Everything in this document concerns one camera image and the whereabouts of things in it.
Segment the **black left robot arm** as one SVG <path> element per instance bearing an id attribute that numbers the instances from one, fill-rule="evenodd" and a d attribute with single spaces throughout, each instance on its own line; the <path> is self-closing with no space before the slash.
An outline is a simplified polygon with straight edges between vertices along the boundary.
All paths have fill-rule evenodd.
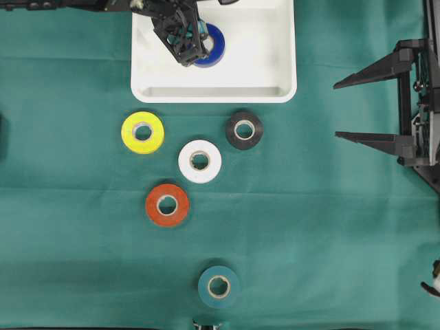
<path id="1" fill-rule="evenodd" d="M 208 27 L 199 16 L 196 1 L 2 1 L 1 9 L 56 10 L 75 8 L 93 12 L 132 12 L 151 18 L 153 31 L 174 59 L 184 67 L 206 59 Z"/>

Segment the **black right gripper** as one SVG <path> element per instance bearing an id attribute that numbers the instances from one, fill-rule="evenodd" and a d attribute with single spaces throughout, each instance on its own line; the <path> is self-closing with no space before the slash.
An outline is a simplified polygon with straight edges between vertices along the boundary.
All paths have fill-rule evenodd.
<path id="1" fill-rule="evenodd" d="M 400 135 L 336 131 L 335 136 L 390 155 L 439 192 L 439 52 L 431 39 L 399 41 L 393 53 L 333 88 L 397 78 Z"/>

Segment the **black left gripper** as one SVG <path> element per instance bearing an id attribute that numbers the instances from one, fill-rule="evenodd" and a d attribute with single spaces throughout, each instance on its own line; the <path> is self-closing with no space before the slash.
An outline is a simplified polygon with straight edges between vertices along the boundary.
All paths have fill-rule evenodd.
<path id="1" fill-rule="evenodd" d="M 196 1 L 131 1 L 130 9 L 151 18 L 154 33 L 184 67 L 210 55 L 204 46 L 208 26 L 199 17 Z"/>

